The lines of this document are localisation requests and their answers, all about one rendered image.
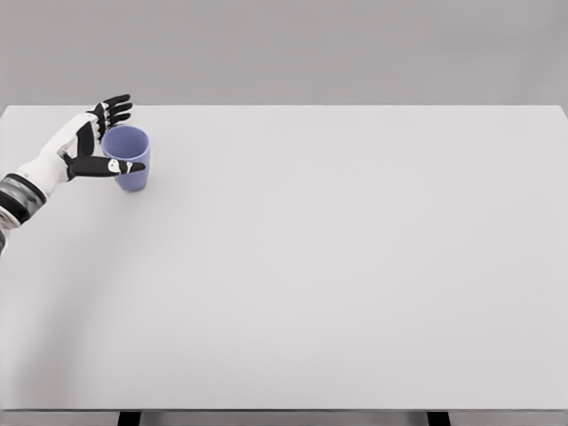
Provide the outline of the blue-purple cup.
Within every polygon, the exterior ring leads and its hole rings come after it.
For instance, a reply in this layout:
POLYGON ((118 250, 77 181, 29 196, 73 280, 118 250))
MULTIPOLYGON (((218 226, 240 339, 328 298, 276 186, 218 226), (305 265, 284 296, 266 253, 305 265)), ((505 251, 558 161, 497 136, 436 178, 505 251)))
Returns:
POLYGON ((150 166, 150 141, 144 131, 129 125, 116 126, 106 132, 101 147, 107 157, 145 165, 143 170, 114 178, 122 190, 136 192, 146 187, 150 166))

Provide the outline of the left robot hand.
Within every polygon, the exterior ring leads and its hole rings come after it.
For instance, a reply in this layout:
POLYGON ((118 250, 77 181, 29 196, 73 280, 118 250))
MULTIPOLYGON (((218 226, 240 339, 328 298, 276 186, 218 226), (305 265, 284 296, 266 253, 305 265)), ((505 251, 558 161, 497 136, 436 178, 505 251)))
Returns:
POLYGON ((77 177, 110 178, 144 171, 142 162, 94 154, 106 133, 130 118, 132 107, 129 94, 113 96, 65 124, 41 151, 46 178, 58 184, 77 177))

